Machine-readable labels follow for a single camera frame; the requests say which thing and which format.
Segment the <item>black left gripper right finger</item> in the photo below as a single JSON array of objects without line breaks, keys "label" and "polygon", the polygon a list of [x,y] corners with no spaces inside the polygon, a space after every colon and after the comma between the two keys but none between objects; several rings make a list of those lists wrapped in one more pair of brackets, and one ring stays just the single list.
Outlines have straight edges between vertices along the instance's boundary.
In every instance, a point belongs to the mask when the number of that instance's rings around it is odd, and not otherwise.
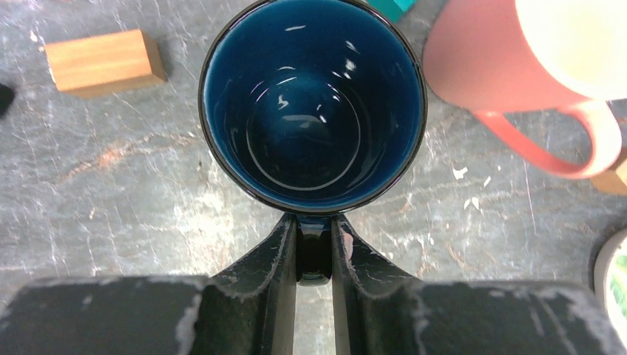
[{"label": "black left gripper right finger", "polygon": [[427,282],[331,220],[338,354],[624,354],[592,292],[547,281]]}]

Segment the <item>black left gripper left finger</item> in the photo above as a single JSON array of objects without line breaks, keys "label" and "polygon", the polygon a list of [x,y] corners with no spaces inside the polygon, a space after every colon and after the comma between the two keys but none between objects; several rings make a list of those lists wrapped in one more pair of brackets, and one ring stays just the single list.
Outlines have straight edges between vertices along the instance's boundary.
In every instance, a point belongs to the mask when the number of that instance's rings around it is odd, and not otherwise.
[{"label": "black left gripper left finger", "polygon": [[3,354],[290,354],[296,219],[213,277],[47,278],[1,313]]}]

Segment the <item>dark blue mug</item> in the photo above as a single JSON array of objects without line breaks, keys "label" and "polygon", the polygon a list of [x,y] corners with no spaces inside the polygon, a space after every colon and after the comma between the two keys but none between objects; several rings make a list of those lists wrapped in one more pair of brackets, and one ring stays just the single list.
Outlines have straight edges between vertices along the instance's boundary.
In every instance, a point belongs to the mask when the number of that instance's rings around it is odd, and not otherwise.
[{"label": "dark blue mug", "polygon": [[207,52],[197,105],[226,174],[299,217],[301,285],[329,281],[329,218],[389,190],[413,162],[427,122],[415,52],[362,1],[250,4]]}]

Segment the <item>pink mug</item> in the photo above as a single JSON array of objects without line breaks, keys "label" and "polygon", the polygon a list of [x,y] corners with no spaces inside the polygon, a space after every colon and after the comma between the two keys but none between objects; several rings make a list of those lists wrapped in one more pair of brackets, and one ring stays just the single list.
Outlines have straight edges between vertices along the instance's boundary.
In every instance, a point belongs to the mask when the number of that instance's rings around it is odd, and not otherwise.
[{"label": "pink mug", "polygon": [[[606,171],[622,149],[609,101],[626,96],[624,1],[450,1],[424,45],[423,69],[443,101],[468,109],[530,164],[569,179]],[[555,157],[506,119],[556,109],[586,130],[591,154]]]}]

